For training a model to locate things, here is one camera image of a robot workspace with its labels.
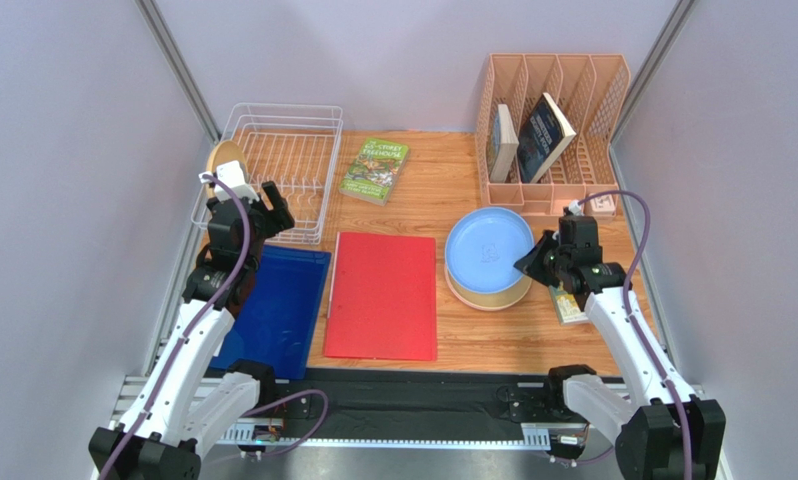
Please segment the orange plate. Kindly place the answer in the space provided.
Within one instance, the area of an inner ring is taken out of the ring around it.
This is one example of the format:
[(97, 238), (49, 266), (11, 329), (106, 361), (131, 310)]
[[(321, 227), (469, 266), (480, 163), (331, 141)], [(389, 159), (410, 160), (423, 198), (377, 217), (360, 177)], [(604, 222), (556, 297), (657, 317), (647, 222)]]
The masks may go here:
[(494, 312), (504, 310), (519, 303), (530, 291), (532, 280), (526, 276), (513, 286), (495, 293), (477, 293), (459, 285), (447, 267), (444, 267), (445, 281), (450, 292), (470, 308)]

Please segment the blue plate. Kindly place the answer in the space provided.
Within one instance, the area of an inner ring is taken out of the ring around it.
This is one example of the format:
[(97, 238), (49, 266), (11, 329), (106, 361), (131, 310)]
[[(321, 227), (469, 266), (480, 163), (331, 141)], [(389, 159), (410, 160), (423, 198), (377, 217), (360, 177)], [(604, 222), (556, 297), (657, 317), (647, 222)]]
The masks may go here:
[(502, 207), (484, 207), (461, 218), (445, 243), (447, 271), (458, 285), (478, 294), (494, 294), (523, 277), (514, 267), (534, 247), (528, 223)]

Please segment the yellow plate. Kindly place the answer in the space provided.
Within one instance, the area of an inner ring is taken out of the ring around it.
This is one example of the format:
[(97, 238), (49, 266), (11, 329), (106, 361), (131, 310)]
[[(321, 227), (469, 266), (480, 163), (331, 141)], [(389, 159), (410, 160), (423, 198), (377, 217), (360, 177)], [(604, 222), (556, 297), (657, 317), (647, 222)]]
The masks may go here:
[(233, 160), (239, 160), (244, 165), (245, 155), (242, 148), (232, 140), (222, 141), (210, 152), (206, 171), (214, 172), (220, 164)]

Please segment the pink plate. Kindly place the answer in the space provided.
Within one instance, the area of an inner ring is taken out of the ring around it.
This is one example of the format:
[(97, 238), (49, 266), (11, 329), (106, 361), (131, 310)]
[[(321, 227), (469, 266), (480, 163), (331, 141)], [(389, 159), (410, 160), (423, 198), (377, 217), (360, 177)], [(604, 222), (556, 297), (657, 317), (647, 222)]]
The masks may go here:
[(468, 308), (471, 308), (471, 309), (474, 309), (474, 310), (477, 309), (477, 306), (475, 304), (473, 304), (472, 302), (469, 302), (466, 298), (464, 298), (458, 292), (458, 290), (455, 288), (455, 285), (453, 284), (452, 277), (451, 277), (451, 275), (450, 275), (450, 273), (448, 271), (446, 271), (444, 273), (444, 279), (445, 279), (445, 283), (446, 283), (447, 289), (449, 290), (451, 296), (453, 297), (453, 299), (455, 301), (459, 302), (460, 304), (464, 305), (465, 307), (468, 307)]

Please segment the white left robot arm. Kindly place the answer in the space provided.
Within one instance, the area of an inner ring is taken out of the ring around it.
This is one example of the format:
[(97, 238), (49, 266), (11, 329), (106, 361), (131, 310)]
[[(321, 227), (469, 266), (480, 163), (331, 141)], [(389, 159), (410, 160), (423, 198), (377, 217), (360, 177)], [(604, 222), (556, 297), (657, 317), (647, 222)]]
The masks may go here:
[(260, 192), (220, 188), (207, 201), (208, 242), (198, 253), (182, 293), (178, 319), (132, 406), (113, 428), (98, 428), (89, 453), (101, 479), (195, 479), (203, 457), (246, 409), (258, 405), (270, 368), (247, 361), (194, 404), (211, 359), (255, 284), (266, 240), (295, 220), (274, 182)]

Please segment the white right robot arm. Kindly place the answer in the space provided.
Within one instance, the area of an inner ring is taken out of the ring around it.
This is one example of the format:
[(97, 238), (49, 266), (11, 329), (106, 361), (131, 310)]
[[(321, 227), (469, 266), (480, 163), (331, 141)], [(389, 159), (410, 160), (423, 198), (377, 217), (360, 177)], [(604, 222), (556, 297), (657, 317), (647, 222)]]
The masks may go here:
[(628, 395), (592, 369), (570, 365), (548, 377), (557, 409), (581, 416), (610, 441), (626, 479), (714, 479), (726, 416), (681, 377), (639, 308), (632, 280), (603, 259), (597, 222), (566, 214), (515, 263), (525, 276), (571, 294), (609, 348)]

